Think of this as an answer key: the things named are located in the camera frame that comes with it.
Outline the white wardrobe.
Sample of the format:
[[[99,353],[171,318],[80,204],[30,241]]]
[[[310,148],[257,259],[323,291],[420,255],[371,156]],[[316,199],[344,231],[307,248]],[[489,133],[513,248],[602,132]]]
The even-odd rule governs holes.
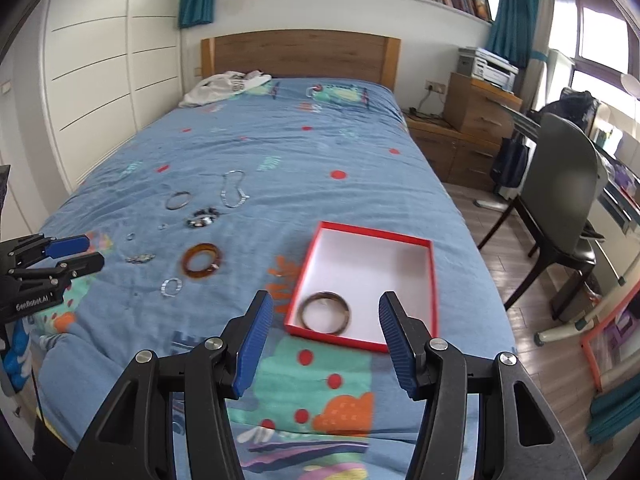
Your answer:
[[[42,82],[66,190],[177,106],[178,6],[179,0],[47,0]]]

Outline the grey green chair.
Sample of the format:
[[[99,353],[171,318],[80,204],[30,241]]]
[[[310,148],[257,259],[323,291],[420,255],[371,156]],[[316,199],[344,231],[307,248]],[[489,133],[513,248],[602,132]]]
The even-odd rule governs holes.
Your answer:
[[[588,136],[574,122],[544,114],[521,192],[508,203],[477,245],[482,249],[513,211],[534,238],[538,259],[504,303],[506,309],[513,307],[554,264],[577,275],[565,284],[561,300],[553,307],[552,318],[559,318],[585,286],[597,265],[597,256],[584,229],[591,206],[606,180],[601,157]]]

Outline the wooden headboard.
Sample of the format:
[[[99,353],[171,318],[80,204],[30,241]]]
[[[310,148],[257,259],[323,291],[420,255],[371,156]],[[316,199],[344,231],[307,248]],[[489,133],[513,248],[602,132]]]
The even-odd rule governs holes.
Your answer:
[[[329,29],[275,29],[205,38],[201,75],[261,70],[277,78],[348,78],[395,88],[401,40]]]

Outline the dark tortoiseshell bangle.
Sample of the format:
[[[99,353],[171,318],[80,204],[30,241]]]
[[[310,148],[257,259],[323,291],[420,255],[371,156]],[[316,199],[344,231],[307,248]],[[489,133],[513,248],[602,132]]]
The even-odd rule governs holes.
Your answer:
[[[351,317],[348,303],[336,292],[315,292],[298,307],[300,325],[323,335],[341,335]]]

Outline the right teal curtain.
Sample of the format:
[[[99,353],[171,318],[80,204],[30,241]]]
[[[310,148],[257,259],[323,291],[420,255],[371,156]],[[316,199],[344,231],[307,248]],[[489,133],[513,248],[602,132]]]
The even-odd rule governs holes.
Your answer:
[[[499,0],[485,49],[524,70],[532,52],[538,4],[539,0]]]

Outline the white printer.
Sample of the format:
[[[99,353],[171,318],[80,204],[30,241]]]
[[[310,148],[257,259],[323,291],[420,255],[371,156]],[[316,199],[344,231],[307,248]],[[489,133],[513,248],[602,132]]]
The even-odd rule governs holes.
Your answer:
[[[512,93],[518,68],[483,48],[460,48],[457,72]]]

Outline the low wooden nightstand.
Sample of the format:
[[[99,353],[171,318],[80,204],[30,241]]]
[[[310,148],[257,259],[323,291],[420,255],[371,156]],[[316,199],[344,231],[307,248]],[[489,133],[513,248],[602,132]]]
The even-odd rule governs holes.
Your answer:
[[[491,191],[490,170],[499,151],[496,139],[460,132],[440,118],[420,118],[405,113],[410,136],[445,183]]]

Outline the blue patterned bedspread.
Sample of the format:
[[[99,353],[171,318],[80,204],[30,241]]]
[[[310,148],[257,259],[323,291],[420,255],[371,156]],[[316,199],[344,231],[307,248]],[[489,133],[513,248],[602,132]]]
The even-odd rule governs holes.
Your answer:
[[[190,204],[167,210],[180,191]],[[61,307],[35,317],[50,428],[78,445],[139,350],[189,351],[265,289],[274,310],[265,350],[228,406],[245,477],[402,478],[423,405],[400,388],[390,358],[283,326],[322,221],[431,240],[439,333],[472,356],[513,347],[484,260],[393,95],[362,81],[273,80],[160,118],[43,225],[49,236],[88,236],[105,260],[70,284]],[[216,245],[222,263],[194,280],[181,257],[200,243]]]

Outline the white garment on bed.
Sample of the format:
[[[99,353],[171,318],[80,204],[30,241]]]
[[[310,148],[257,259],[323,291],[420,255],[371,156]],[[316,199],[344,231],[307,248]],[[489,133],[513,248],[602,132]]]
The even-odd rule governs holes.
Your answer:
[[[227,70],[213,74],[198,82],[183,96],[179,107],[200,107],[228,100],[250,90],[268,84],[272,76],[260,70],[249,73]]]

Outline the amber resin bangle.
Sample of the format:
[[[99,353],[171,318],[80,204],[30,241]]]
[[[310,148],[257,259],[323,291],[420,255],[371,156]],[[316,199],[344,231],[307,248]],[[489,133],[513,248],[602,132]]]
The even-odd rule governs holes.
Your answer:
[[[187,278],[208,278],[218,272],[222,252],[214,244],[200,243],[187,249],[181,257],[181,270]]]

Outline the dark hanging bag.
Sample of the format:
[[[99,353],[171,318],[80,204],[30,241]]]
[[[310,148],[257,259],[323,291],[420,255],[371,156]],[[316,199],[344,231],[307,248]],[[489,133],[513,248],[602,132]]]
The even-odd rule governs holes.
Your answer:
[[[510,200],[522,184],[528,161],[529,147],[525,136],[514,133],[510,138],[503,138],[489,171],[489,177],[495,183],[495,193]]]

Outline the red white jewelry box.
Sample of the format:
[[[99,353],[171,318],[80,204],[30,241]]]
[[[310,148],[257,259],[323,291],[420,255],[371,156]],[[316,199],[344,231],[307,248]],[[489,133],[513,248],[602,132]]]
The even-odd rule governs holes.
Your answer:
[[[336,292],[349,305],[349,326],[323,335],[299,323],[298,307],[315,292]],[[319,223],[295,285],[284,326],[292,335],[385,352],[378,302],[394,292],[406,313],[439,331],[434,244],[431,240],[329,221]]]

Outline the wall power socket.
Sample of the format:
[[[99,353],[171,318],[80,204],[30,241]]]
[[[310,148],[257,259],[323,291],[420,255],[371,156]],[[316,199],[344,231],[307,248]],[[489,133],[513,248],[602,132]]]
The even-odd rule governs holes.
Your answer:
[[[427,80],[425,81],[425,89],[443,96],[447,91],[447,86],[441,82]]]

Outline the thin silver bangle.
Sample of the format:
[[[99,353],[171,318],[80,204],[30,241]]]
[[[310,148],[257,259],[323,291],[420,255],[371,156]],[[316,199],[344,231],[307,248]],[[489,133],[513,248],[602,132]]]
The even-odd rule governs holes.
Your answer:
[[[165,202],[165,208],[167,210],[179,210],[186,205],[190,204],[192,200],[192,194],[188,191],[175,192]]]

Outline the wooden drawer cabinet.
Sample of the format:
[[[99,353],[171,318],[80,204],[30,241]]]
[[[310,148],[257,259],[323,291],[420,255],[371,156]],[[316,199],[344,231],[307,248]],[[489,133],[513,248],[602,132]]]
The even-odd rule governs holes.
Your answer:
[[[501,142],[513,131],[510,110],[518,112],[522,100],[484,80],[451,73],[442,117],[473,138]]]

